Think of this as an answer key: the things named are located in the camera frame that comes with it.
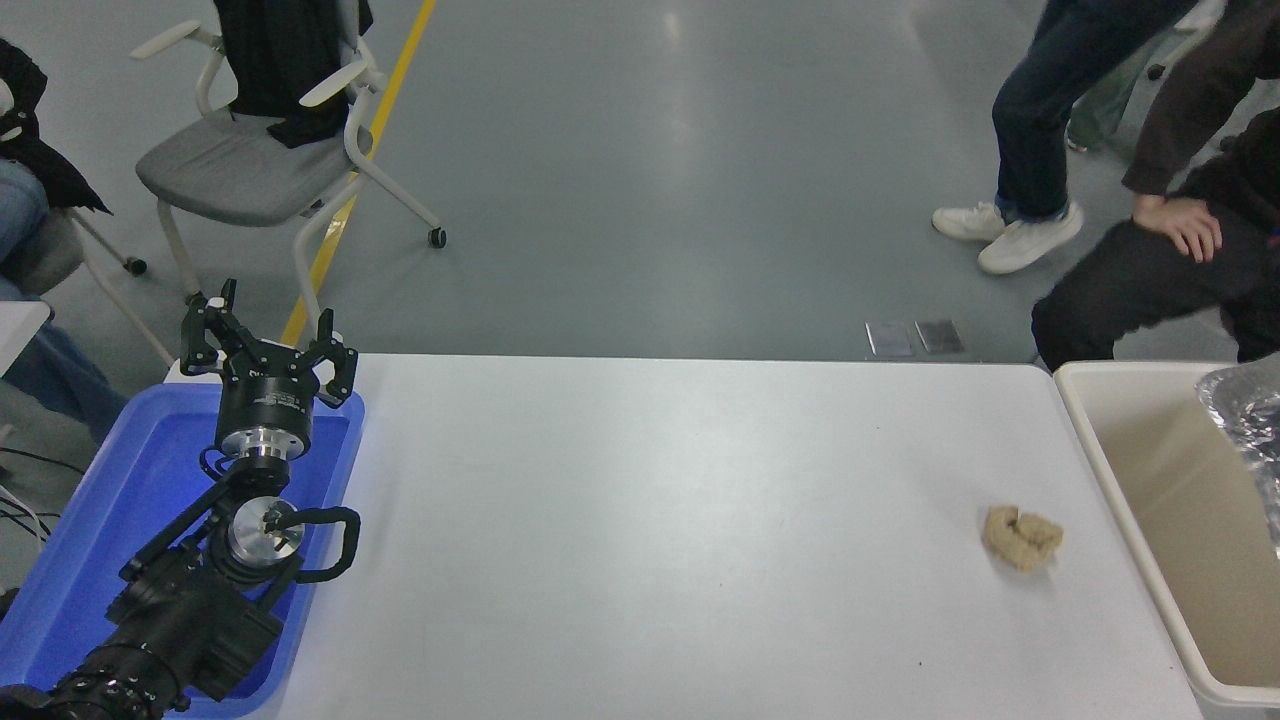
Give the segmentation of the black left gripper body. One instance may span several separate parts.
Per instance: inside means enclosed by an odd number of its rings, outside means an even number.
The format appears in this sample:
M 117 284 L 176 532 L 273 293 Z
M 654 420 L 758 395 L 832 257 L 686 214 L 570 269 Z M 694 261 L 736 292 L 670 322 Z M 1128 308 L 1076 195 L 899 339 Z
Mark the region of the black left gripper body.
M 308 437 L 314 427 L 314 377 L 294 375 L 301 370 L 301 352 L 273 342 L 256 348 L 241 346 L 225 351 L 220 378 L 223 384 L 216 436 L 265 427 L 293 437 Z

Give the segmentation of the person's hand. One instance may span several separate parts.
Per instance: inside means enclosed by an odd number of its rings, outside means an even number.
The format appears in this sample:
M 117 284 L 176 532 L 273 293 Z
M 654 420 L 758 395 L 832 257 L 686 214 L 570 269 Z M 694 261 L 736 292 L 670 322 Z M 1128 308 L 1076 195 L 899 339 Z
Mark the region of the person's hand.
M 1199 199 L 1135 193 L 1132 219 L 1142 229 L 1165 236 L 1194 263 L 1212 261 L 1222 247 L 1219 219 Z

